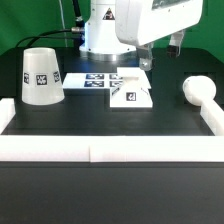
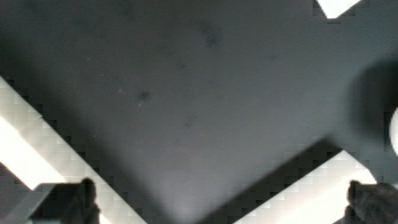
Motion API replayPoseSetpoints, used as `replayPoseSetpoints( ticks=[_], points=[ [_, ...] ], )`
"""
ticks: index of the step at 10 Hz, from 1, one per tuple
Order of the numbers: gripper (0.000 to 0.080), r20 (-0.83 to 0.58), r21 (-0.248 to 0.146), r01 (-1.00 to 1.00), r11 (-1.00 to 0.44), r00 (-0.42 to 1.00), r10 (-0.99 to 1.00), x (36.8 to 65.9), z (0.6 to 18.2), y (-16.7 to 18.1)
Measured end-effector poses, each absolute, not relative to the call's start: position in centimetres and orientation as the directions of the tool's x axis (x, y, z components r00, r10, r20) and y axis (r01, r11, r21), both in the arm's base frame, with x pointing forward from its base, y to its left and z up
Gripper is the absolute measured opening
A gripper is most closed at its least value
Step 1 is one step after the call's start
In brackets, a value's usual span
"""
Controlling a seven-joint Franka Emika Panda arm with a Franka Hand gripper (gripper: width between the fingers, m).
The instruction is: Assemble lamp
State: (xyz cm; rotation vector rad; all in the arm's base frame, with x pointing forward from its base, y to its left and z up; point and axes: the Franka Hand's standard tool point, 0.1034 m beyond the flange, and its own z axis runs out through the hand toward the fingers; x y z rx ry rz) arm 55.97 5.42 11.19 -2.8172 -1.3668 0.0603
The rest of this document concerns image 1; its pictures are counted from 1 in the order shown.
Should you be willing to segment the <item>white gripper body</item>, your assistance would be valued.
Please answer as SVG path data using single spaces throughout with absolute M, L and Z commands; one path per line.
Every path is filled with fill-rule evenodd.
M 115 0 L 120 42 L 142 46 L 197 24 L 203 0 Z

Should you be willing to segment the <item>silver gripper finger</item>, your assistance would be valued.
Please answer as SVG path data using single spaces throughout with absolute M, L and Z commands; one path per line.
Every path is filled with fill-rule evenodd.
M 171 35 L 168 47 L 167 54 L 171 58 L 176 58 L 180 55 L 182 42 L 185 36 L 185 31 L 180 30 Z
M 153 49 L 154 43 L 144 44 L 137 48 L 139 57 L 139 67 L 144 71 L 150 71 L 153 67 Z

